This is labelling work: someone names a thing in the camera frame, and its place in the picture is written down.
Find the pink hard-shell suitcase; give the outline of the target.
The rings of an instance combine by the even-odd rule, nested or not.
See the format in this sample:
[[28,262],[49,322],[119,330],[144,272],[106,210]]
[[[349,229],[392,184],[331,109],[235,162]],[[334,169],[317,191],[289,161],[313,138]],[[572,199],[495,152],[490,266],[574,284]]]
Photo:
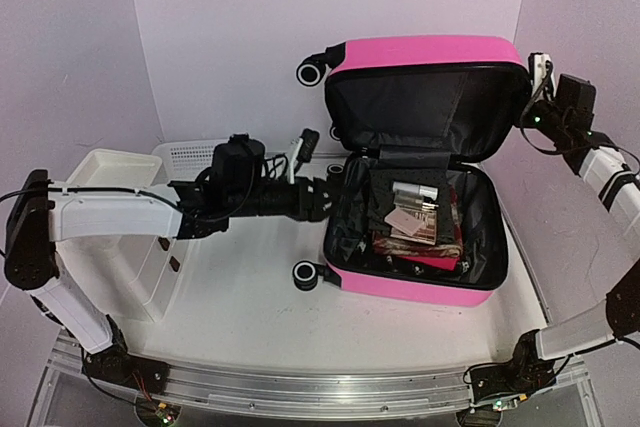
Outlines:
[[531,93],[501,37],[348,40],[306,57],[332,134],[348,152],[327,170],[333,211],[324,260],[297,263],[295,286],[447,306],[485,302],[508,275],[492,180],[479,163],[502,146]]

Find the pink square compact case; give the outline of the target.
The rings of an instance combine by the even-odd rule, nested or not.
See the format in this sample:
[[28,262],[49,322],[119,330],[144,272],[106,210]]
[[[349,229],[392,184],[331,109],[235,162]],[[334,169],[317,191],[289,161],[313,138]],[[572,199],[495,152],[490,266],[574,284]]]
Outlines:
[[384,221],[392,228],[409,236],[415,235],[425,226],[422,220],[398,207],[387,214]]

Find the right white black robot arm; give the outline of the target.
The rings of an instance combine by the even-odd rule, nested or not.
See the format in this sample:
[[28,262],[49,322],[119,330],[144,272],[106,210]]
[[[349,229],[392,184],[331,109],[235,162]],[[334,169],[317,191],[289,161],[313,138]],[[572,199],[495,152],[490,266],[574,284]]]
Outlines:
[[[517,122],[522,131],[535,128],[552,149],[544,153],[564,160],[596,194],[596,206],[615,223],[632,254],[639,253],[639,172],[626,162],[629,151],[592,129],[596,88],[589,81],[562,74],[555,89],[551,76],[537,76],[535,91]],[[638,347],[639,266],[633,264],[595,306],[560,323],[526,332],[512,357],[503,363],[478,364],[464,380],[475,407],[521,401],[552,386],[570,360],[614,345]]]

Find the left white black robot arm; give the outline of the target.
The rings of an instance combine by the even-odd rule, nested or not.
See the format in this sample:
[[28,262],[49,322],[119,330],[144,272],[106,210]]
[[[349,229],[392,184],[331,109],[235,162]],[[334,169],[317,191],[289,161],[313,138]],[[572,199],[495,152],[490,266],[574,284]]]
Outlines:
[[210,166],[195,180],[143,189],[55,183],[47,171],[36,169],[20,190],[2,197],[14,202],[6,224],[4,276],[60,321],[95,356],[96,368],[110,382],[123,384],[135,369],[122,331],[68,274],[57,243],[125,235],[199,240],[226,231],[232,218],[320,222],[332,208],[327,183],[298,174],[318,140],[317,131],[304,130],[278,168],[263,143],[236,134],[215,147]]

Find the eyeshadow palette brown shades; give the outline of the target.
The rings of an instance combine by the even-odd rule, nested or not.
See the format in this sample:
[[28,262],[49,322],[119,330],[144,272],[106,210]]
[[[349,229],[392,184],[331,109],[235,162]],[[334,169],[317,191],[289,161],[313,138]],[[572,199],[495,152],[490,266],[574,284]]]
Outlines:
[[437,205],[428,198],[398,192],[384,221],[393,238],[430,246],[437,243]]

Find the white rectangular foam box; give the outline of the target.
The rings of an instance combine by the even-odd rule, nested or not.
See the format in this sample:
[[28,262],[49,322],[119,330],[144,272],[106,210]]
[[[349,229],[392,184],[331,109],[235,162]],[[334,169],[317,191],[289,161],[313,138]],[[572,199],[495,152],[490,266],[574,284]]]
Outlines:
[[94,305],[113,317],[156,323],[168,311],[189,243],[153,221],[174,211],[142,196],[84,192],[63,207],[56,242],[65,266]]

